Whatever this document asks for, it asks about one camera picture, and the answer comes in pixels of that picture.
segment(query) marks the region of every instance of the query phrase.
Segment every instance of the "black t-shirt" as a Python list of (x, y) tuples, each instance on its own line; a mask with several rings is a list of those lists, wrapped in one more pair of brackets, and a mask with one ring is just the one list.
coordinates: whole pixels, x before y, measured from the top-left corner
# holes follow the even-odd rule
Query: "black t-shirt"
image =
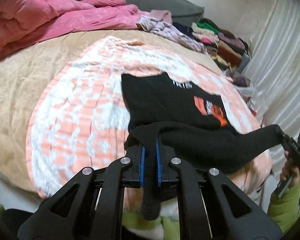
[(166, 72), (138, 79), (124, 74), (122, 82), (136, 88), (123, 89), (131, 114), (129, 131), (154, 122), (180, 122), (206, 130), (229, 124), (221, 96), (211, 95), (192, 82), (179, 83)]
[(126, 148), (134, 144), (133, 138), (155, 144), (160, 132), (162, 143), (195, 168), (215, 167), (231, 173), (280, 143), (275, 126), (238, 133), (227, 119), (221, 96), (211, 95), (193, 82), (176, 82), (167, 73), (148, 77), (123, 74), (122, 93), (130, 112)]

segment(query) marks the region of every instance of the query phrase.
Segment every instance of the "human hand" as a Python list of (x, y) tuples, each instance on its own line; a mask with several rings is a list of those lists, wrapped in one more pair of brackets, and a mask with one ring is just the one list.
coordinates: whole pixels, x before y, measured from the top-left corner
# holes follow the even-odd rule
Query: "human hand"
[[(288, 151), (284, 152), (284, 156), (288, 158)], [(280, 180), (286, 180), (289, 175), (294, 175), (294, 178), (292, 182), (289, 185), (289, 188), (292, 188), (295, 186), (299, 180), (300, 180), (300, 170), (297, 166), (294, 166), (292, 161), (287, 160), (286, 163), (284, 164), (284, 167), (282, 168), (282, 173), (280, 174)]]

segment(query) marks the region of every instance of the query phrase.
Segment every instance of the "folded clothes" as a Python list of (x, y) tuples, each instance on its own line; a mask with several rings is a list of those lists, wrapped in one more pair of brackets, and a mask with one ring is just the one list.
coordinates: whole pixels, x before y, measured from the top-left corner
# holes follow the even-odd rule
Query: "folded clothes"
[(171, 12), (167, 10), (151, 10), (150, 12), (150, 17), (157, 18), (163, 22), (167, 22), (172, 24), (172, 17), (171, 17)]
[(194, 33), (216, 36), (213, 31), (210, 31), (208, 29), (199, 28), (196, 23), (192, 23), (191, 28), (192, 28)]
[(212, 41), (211, 41), (209, 38), (202, 38), (200, 41), (201, 41), (202, 43), (208, 43), (208, 44), (211, 44), (211, 43), (212, 43)]
[(207, 52), (211, 57), (215, 56), (215, 55), (218, 55), (218, 47), (215, 47), (215, 46), (217, 46), (215, 43), (212, 43), (212, 44), (205, 44), (204, 43), (204, 45), (206, 46)]
[(207, 53), (206, 47), (201, 42), (189, 38), (170, 23), (162, 22), (157, 18), (142, 16), (140, 20), (138, 20), (137, 26), (146, 32), (157, 34), (170, 41), (179, 43), (186, 48), (205, 54)]
[(222, 70), (225, 71), (227, 68), (230, 67), (230, 64), (227, 63), (223, 58), (221, 58), (219, 55), (213, 55), (211, 56), (213, 61), (217, 64), (217, 66)]
[(224, 36), (229, 38), (229, 39), (234, 39), (235, 38), (234, 34), (231, 33), (230, 31), (220, 29), (220, 32), (222, 32), (224, 34)]
[(226, 42), (227, 44), (231, 44), (233, 46), (238, 47), (239, 49), (245, 50), (244, 44), (236, 37), (234, 39), (230, 39), (230, 38), (226, 37), (222, 32), (219, 32), (218, 38), (220, 40)]
[(237, 46), (234, 46), (233, 44), (231, 43), (228, 43), (226, 41), (223, 41), (225, 44), (227, 44), (235, 53), (238, 53), (240, 55), (243, 55), (245, 50), (244, 49), (240, 49), (238, 48)]
[(220, 28), (210, 19), (208, 18), (201, 18), (199, 19), (200, 23), (207, 23), (209, 24), (212, 28), (215, 28), (216, 30), (220, 31)]
[(193, 30), (191, 27), (184, 26), (177, 22), (173, 22), (172, 25), (175, 26), (178, 31), (181, 31), (183, 34), (187, 35), (188, 37), (193, 38), (192, 35)]
[(218, 42), (219, 55), (232, 66), (239, 66), (242, 61), (242, 56), (234, 52), (227, 44), (223, 41)]
[(207, 29), (207, 30), (213, 31), (215, 35), (217, 35), (219, 33), (219, 31), (217, 29), (213, 28), (212, 26), (210, 26), (207, 23), (197, 22), (197, 26), (202, 29)]
[(219, 41), (218, 36), (216, 35), (210, 35), (210, 34), (200, 34), (200, 33), (195, 33), (193, 32), (192, 35), (197, 38), (198, 40), (208, 38), (211, 41)]

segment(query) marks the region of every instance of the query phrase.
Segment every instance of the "purple clothing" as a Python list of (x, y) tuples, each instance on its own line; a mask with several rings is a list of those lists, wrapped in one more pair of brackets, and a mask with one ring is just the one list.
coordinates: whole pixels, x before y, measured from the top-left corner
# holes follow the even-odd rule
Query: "purple clothing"
[(244, 44), (237, 37), (235, 37), (234, 39), (230, 39), (230, 38), (225, 37), (222, 32), (219, 32), (218, 38), (226, 43), (229, 43), (231, 45), (238, 47), (239, 49), (245, 50)]

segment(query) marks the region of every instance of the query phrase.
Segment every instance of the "white curtain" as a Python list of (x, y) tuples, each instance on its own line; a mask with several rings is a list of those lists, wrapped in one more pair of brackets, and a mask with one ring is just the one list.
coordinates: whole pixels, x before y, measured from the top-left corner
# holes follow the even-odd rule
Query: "white curtain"
[[(255, 87), (251, 102), (259, 122), (277, 123), (285, 133), (297, 139), (300, 131), (300, 0), (269, 1), (268, 15), (250, 38), (252, 60), (244, 75)], [(282, 147), (271, 149), (271, 156), (273, 171), (278, 176), (285, 162)]]

